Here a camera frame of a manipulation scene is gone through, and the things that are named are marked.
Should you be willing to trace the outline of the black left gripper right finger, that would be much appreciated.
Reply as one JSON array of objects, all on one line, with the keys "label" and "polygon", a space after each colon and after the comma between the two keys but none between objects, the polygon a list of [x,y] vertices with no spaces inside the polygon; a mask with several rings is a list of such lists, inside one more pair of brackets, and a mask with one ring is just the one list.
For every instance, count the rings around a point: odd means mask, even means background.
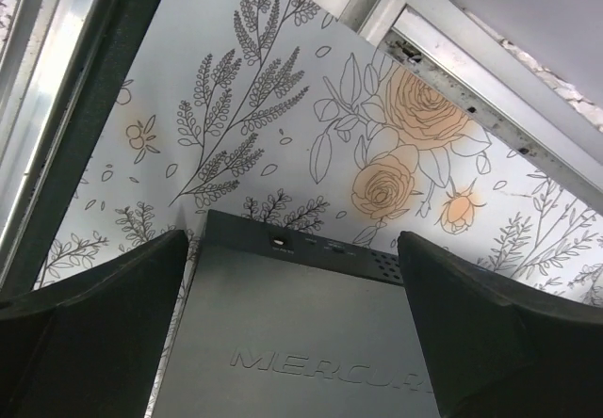
[{"label": "black left gripper right finger", "polygon": [[599,417],[602,311],[474,265],[422,236],[399,269],[443,417]]}]

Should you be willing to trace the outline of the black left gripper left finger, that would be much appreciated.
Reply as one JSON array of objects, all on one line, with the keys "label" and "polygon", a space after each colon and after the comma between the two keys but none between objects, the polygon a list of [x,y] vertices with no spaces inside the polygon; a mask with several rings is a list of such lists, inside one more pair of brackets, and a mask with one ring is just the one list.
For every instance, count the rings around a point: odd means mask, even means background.
[{"label": "black left gripper left finger", "polygon": [[1,301],[4,417],[142,417],[187,262],[172,230]]}]

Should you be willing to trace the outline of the black network switch box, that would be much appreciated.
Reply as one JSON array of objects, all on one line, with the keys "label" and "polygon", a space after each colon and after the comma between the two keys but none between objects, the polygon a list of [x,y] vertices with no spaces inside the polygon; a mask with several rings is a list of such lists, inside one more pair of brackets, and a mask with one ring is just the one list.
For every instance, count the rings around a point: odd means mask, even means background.
[{"label": "black network switch box", "polygon": [[395,255],[209,213],[154,416],[437,413]]}]

